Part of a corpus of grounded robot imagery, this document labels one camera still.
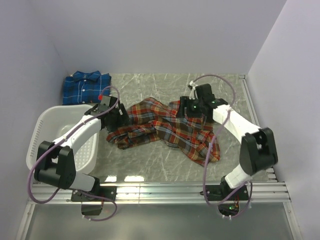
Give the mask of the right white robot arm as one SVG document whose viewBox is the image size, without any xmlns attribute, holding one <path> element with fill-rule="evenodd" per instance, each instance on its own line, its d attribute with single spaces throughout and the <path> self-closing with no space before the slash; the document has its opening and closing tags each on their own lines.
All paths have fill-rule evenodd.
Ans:
<svg viewBox="0 0 320 240">
<path fill-rule="evenodd" d="M 239 163 L 221 179 L 217 190 L 218 199 L 231 200 L 253 175 L 278 162 L 273 131 L 251 123 L 224 99 L 216 98 L 210 84 L 197 85 L 191 81 L 188 88 L 190 95 L 180 97 L 177 118 L 206 117 L 221 124 L 240 143 Z"/>
</svg>

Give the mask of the red brown plaid shirt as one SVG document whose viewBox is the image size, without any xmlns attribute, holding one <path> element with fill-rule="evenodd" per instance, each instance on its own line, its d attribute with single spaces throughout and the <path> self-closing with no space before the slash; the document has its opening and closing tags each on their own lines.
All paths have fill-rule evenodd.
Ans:
<svg viewBox="0 0 320 240">
<path fill-rule="evenodd" d="M 180 149 L 198 165 L 204 165 L 206 158 L 211 163 L 218 162 L 219 144 L 215 142 L 209 149 L 215 135 L 214 124 L 204 116 L 177 118 L 179 105 L 179 101 L 165 105 L 148 97 L 127 109 L 130 124 L 109 133 L 106 140 L 122 150 L 163 141 L 169 147 Z"/>
</svg>

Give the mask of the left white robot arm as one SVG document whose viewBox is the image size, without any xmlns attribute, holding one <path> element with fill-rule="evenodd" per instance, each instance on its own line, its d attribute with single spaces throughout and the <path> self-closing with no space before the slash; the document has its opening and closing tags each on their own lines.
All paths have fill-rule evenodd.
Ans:
<svg viewBox="0 0 320 240">
<path fill-rule="evenodd" d="M 100 181 L 76 170 L 75 154 L 100 130 L 114 132 L 129 124 L 130 118 L 122 103 L 98 103 L 90 107 L 63 136 L 39 145 L 29 177 L 58 190 L 77 190 L 89 201 L 96 201 L 101 196 Z"/>
</svg>

